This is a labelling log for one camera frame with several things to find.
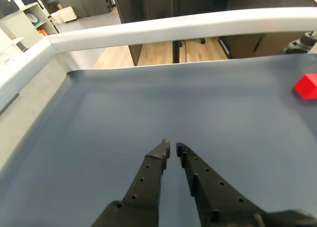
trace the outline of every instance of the white rail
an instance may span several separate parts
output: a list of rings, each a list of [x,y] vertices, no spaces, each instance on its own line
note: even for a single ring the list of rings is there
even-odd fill
[[[317,29],[317,8],[260,8],[204,13],[49,36],[60,51],[173,40]]]
[[[317,30],[317,8],[263,8],[92,28],[43,39],[0,71],[0,110],[59,52],[227,35]]]

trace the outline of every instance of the desk leg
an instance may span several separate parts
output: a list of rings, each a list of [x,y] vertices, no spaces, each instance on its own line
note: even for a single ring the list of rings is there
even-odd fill
[[[173,41],[173,63],[179,63],[179,41]]]

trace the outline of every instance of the white box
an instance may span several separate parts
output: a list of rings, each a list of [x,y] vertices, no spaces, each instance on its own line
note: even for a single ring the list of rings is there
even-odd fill
[[[72,7],[62,8],[58,11],[64,22],[69,22],[77,18]]]

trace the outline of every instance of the printer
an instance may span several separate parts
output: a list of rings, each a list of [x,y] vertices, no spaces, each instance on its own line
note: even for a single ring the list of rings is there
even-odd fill
[[[0,0],[0,18],[19,10],[19,6],[14,0]]]

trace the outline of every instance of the office floor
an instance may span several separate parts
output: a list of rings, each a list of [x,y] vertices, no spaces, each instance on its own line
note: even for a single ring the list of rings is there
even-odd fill
[[[199,39],[186,40],[180,48],[179,62],[181,63],[226,59],[218,38],[206,38],[205,44],[201,44]],[[138,66],[170,64],[172,61],[172,42],[144,44]],[[94,69],[124,67],[133,67],[128,46],[106,48],[94,65]]]
[[[55,23],[60,33],[77,31],[82,29],[96,28],[121,24],[116,8],[111,13],[78,18],[68,23]],[[71,54],[81,69],[92,69],[98,58],[104,52],[104,48],[72,51]]]

